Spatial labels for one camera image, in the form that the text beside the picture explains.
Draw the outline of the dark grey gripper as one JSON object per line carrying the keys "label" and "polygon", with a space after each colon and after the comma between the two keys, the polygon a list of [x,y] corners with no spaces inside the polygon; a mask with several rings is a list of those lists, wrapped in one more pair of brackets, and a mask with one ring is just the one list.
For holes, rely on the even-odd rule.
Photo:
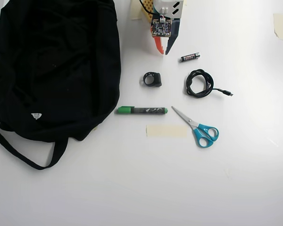
{"label": "dark grey gripper", "polygon": [[[179,33],[179,27],[180,27],[180,18],[175,18],[172,20],[172,35],[169,37],[168,42],[167,42],[167,48],[166,48],[166,53],[165,55],[168,55],[168,53],[170,52],[173,44],[175,43],[177,37],[178,37],[178,33]],[[164,49],[162,46],[162,42],[161,42],[161,37],[153,37],[155,44],[156,44],[156,48],[159,51],[160,54],[164,54]]]}

